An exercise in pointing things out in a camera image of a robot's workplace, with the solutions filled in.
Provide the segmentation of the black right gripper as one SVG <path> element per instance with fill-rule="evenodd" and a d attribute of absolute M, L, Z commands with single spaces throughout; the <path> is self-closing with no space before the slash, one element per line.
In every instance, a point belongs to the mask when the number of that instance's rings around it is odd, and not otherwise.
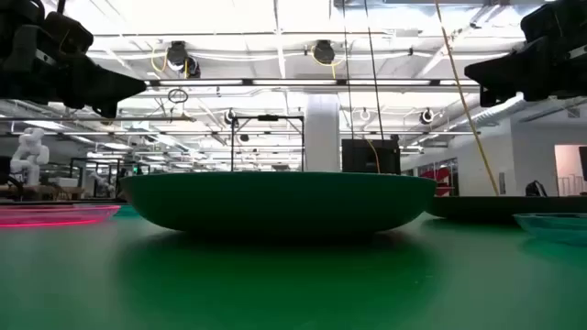
<path fill-rule="evenodd" d="M 541 99 L 587 97 L 587 0 L 553 0 L 524 16 L 526 41 L 505 55 L 464 68 L 480 86 L 480 106 L 519 96 Z M 525 93 L 515 85 L 520 53 L 529 61 Z"/>

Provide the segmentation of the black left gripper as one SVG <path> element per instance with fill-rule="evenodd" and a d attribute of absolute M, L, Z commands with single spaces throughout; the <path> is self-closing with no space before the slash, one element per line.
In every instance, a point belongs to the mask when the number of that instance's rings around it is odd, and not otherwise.
<path fill-rule="evenodd" d="M 0 0 L 0 99 L 52 101 L 69 70 L 68 106 L 116 118 L 118 103 L 144 92 L 145 82 L 84 56 L 92 33 L 65 15 L 67 0 L 50 12 L 45 1 Z"/>

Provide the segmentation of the pink translucent plastic plate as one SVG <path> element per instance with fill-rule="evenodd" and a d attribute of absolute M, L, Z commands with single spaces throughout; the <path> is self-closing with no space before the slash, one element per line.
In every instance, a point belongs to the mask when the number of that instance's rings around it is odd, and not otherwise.
<path fill-rule="evenodd" d="M 0 228 L 90 225 L 109 219 L 118 205 L 8 205 L 0 207 Z"/>

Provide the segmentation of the teal translucent plastic plate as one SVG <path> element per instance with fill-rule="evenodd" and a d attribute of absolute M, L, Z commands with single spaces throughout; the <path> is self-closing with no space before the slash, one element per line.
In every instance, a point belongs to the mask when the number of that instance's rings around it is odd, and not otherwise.
<path fill-rule="evenodd" d="M 535 238 L 587 246 L 587 214 L 515 214 L 514 220 Z"/>

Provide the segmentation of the large green bowl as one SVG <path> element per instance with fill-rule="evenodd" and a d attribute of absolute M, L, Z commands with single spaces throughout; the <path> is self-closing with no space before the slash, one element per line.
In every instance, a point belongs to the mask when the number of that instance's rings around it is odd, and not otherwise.
<path fill-rule="evenodd" d="M 403 226 L 435 181 L 359 172 L 219 171 L 126 177 L 127 202 L 154 225 L 199 235 L 348 237 Z"/>

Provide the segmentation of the white humanoid robot figure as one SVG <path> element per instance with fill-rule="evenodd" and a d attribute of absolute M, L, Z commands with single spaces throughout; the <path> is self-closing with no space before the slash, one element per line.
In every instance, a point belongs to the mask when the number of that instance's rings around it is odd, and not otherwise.
<path fill-rule="evenodd" d="M 29 127 L 18 138 L 18 147 L 10 160 L 12 173 L 25 172 L 28 186 L 38 186 L 40 166 L 49 163 L 50 150 L 42 144 L 45 131 Z"/>

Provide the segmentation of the red and white banner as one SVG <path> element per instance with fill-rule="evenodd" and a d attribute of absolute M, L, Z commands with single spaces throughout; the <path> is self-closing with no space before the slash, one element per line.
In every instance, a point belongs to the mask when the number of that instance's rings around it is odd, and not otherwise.
<path fill-rule="evenodd" d="M 432 170 L 424 170 L 419 174 L 419 177 L 430 179 L 436 182 L 436 197 L 446 197 L 450 196 L 453 193 L 454 186 L 452 180 L 452 172 L 449 167 L 440 167 Z"/>

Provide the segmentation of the wooden workbench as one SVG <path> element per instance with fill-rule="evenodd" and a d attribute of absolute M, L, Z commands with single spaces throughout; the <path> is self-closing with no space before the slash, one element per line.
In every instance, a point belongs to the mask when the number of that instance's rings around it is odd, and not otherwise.
<path fill-rule="evenodd" d="M 16 186 L 0 185 L 0 199 L 13 201 L 69 201 L 78 200 L 84 193 L 80 187 L 56 187 L 49 185 Z"/>

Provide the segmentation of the black monitor box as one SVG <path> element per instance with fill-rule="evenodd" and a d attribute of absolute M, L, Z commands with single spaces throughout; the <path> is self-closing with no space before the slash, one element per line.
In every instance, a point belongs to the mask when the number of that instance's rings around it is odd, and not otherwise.
<path fill-rule="evenodd" d="M 401 173 L 400 148 L 396 140 L 342 139 L 343 172 Z"/>

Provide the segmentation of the white building column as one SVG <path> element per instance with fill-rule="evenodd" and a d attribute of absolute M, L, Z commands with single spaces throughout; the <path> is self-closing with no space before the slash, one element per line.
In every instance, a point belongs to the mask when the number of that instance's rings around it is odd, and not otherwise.
<path fill-rule="evenodd" d="M 340 171 L 338 97 L 310 94 L 305 112 L 305 155 L 309 171 Z"/>

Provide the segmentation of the long ceiling light strip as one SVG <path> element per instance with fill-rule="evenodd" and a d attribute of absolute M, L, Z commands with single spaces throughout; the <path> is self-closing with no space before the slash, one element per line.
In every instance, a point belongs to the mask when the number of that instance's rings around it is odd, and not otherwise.
<path fill-rule="evenodd" d="M 204 86 L 456 86 L 454 79 L 204 79 L 204 80 L 150 80 L 149 87 L 204 87 Z"/>

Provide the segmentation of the black metal frame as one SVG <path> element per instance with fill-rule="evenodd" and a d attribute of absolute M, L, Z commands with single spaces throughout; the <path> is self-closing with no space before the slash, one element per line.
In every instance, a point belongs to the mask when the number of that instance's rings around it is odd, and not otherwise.
<path fill-rule="evenodd" d="M 238 130 L 235 129 L 235 122 L 243 119 L 245 122 L 239 124 Z M 297 119 L 301 122 L 301 128 L 292 124 L 292 120 Z M 305 117 L 303 115 L 233 115 L 230 123 L 230 171 L 235 170 L 235 136 L 241 128 L 244 128 L 250 120 L 260 122 L 276 122 L 285 120 L 289 123 L 301 137 L 301 172 L 305 171 Z"/>

